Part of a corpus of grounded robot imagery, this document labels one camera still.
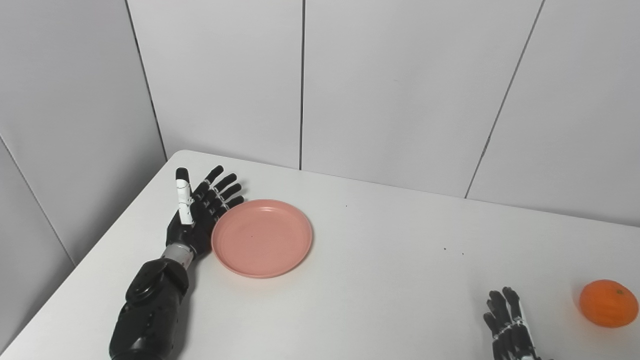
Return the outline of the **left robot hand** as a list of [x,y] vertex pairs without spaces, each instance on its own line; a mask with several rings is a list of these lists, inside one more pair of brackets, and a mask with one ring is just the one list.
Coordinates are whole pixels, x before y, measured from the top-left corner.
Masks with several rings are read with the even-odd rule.
[[167,226],[166,246],[185,246],[195,258],[211,252],[211,237],[218,221],[245,201],[236,173],[217,180],[223,171],[222,165],[216,166],[192,189],[188,169],[176,169],[178,210]]

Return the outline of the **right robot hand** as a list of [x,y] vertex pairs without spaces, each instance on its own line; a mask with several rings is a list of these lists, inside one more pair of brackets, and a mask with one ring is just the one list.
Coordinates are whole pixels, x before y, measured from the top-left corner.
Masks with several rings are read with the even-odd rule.
[[492,336],[494,360],[541,360],[522,312],[521,297],[505,286],[490,291],[482,318]]

